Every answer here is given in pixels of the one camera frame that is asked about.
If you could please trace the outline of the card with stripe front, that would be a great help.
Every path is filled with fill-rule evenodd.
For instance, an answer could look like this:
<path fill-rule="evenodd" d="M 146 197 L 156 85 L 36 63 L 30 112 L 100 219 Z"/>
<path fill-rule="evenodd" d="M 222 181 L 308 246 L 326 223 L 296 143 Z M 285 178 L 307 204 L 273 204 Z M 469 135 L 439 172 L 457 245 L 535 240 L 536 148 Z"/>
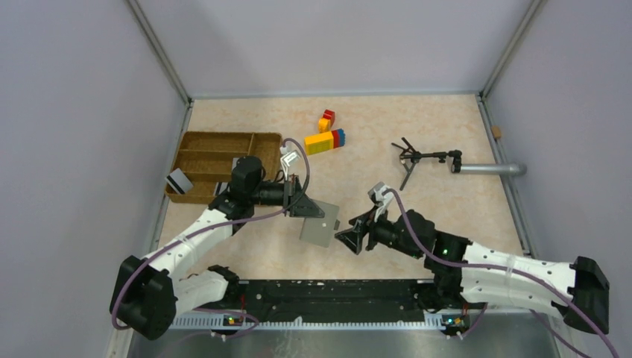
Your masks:
<path fill-rule="evenodd" d="M 227 182 L 216 183 L 214 188 L 214 196 L 219 196 L 220 194 L 226 192 L 230 188 L 230 185 Z"/>

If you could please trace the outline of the small wooden cork piece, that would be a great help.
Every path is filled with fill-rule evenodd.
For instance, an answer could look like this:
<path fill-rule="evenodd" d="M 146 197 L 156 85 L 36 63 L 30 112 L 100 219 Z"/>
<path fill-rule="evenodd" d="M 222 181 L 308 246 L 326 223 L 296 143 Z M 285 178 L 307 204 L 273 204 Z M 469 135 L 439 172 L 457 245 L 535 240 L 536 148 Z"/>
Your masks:
<path fill-rule="evenodd" d="M 493 125 L 493 126 L 490 127 L 490 130 L 491 130 L 492 136 L 493 136 L 493 138 L 495 140 L 498 140 L 498 139 L 500 139 L 502 137 L 502 131 L 501 131 L 499 126 Z"/>

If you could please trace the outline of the small red yellow block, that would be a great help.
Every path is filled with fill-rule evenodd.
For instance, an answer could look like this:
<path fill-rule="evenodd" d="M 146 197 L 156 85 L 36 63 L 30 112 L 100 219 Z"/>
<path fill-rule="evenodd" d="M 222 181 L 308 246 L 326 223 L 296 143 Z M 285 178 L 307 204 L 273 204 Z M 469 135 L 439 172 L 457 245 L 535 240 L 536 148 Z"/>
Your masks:
<path fill-rule="evenodd" d="M 335 111 L 324 110 L 321 118 L 318 120 L 317 128 L 320 133 L 328 132 L 335 123 Z"/>

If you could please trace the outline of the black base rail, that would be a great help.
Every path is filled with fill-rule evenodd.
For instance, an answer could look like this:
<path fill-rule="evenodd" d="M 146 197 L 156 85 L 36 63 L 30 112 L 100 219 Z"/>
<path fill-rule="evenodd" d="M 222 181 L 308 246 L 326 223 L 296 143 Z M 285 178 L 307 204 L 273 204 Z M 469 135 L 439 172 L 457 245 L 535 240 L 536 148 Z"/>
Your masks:
<path fill-rule="evenodd" d="M 249 313 L 261 323 L 421 322 L 430 313 L 481 309 L 439 295 L 430 280 L 248 280 L 231 284 L 228 294 L 205 309 Z"/>

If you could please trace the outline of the silver metal tube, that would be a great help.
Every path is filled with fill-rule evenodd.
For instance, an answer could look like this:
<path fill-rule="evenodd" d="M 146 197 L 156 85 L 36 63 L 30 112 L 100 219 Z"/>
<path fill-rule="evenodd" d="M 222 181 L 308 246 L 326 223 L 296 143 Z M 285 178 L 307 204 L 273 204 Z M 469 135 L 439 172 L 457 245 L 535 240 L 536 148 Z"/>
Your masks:
<path fill-rule="evenodd" d="M 526 172 L 527 167 L 520 163 L 497 163 L 462 164 L 458 173 L 467 175 L 521 176 Z"/>

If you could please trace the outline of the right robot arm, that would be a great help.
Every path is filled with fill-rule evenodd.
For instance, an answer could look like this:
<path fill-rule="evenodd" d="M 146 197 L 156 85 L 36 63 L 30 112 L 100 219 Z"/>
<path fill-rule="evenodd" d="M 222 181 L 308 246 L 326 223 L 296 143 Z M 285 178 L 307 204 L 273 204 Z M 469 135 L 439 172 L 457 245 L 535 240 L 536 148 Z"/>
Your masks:
<path fill-rule="evenodd" d="M 350 224 L 335 238 L 355 254 L 381 244 L 423 259 L 425 269 L 434 275 L 437 298 L 446 307 L 519 307 L 559 318 L 585 333 L 610 330 L 610 284 L 589 257 L 556 263 L 507 254 L 437 230 L 434 222 L 414 210 L 395 222 L 371 210 Z"/>

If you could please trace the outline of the red blue toy block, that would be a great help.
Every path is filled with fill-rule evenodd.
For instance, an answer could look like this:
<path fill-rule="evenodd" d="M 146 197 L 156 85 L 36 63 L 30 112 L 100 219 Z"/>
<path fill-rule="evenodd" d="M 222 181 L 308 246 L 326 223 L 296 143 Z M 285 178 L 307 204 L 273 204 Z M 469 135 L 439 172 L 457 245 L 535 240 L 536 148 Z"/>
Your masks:
<path fill-rule="evenodd" d="M 342 128 L 331 131 L 331 135 L 332 135 L 332 140 L 333 140 L 333 144 L 332 144 L 333 148 L 340 148 L 345 145 L 346 135 Z"/>

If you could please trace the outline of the brown woven tray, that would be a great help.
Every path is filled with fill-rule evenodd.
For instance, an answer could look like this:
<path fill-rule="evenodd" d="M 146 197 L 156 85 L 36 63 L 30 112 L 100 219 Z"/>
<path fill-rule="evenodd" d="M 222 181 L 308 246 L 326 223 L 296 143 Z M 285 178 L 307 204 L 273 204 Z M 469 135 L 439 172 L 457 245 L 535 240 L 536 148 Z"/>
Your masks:
<path fill-rule="evenodd" d="M 282 134 L 266 132 L 188 131 L 178 148 L 172 169 L 180 169 L 192 182 L 184 194 L 170 185 L 165 194 L 178 204 L 209 204 L 218 192 L 218 184 L 231 178 L 236 158 L 258 157 L 265 168 L 265 178 L 273 180 L 280 169 Z"/>

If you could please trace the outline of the yellow toy block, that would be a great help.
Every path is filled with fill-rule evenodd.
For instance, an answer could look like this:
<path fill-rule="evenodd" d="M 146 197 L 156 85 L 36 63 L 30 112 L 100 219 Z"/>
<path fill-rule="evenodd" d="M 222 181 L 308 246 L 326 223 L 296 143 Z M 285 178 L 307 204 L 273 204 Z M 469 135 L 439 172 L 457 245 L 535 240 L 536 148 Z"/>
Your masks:
<path fill-rule="evenodd" d="M 334 136 L 331 131 L 306 136 L 304 138 L 304 150 L 307 155 L 319 154 L 334 148 Z"/>

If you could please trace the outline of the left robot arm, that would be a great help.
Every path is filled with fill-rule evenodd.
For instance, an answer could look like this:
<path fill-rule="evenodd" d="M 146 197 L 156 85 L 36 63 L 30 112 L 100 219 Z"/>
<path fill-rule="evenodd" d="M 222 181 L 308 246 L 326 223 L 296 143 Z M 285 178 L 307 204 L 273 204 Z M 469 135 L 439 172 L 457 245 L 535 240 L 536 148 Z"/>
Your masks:
<path fill-rule="evenodd" d="M 239 297 L 236 274 L 220 266 L 190 278 L 187 271 L 249 222 L 281 214 L 325 216 L 298 179 L 277 183 L 265 180 L 263 172 L 258 157 L 238 158 L 227 188 L 193 224 L 145 257 L 131 255 L 121 263 L 110 303 L 115 329 L 131 329 L 155 340 L 184 313 L 212 302 L 225 309 L 234 306 Z"/>

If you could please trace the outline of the card with stripe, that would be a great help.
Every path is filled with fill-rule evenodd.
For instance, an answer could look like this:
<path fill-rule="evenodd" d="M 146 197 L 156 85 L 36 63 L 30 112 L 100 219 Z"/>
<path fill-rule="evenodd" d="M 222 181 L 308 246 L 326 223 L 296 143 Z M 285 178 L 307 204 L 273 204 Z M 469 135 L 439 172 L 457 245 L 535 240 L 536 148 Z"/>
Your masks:
<path fill-rule="evenodd" d="M 180 168 L 172 171 L 165 179 L 167 184 L 179 195 L 186 194 L 194 186 Z"/>
<path fill-rule="evenodd" d="M 214 188 L 214 196 L 219 196 L 220 194 L 226 192 L 230 188 L 230 185 L 227 182 L 216 183 Z"/>

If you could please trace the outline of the grey card holder wallet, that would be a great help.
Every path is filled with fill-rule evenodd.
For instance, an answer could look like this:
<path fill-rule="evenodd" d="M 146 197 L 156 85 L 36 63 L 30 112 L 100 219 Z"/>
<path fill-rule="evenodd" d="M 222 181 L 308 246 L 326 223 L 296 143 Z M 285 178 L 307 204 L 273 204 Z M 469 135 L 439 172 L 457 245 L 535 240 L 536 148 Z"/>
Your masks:
<path fill-rule="evenodd" d="M 340 225 L 338 220 L 340 208 L 337 205 L 323 201 L 315 201 L 315 203 L 324 216 L 304 219 L 299 240 L 322 248 L 328 248 Z"/>

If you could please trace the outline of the card with stripe left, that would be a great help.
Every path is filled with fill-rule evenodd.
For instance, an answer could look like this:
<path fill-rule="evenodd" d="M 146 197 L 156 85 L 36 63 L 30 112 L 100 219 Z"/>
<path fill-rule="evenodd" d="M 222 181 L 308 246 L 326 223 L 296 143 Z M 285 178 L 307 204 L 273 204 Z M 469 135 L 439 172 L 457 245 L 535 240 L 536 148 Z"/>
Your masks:
<path fill-rule="evenodd" d="M 194 186 L 180 168 L 172 171 L 165 179 L 167 184 L 179 195 L 186 194 Z"/>

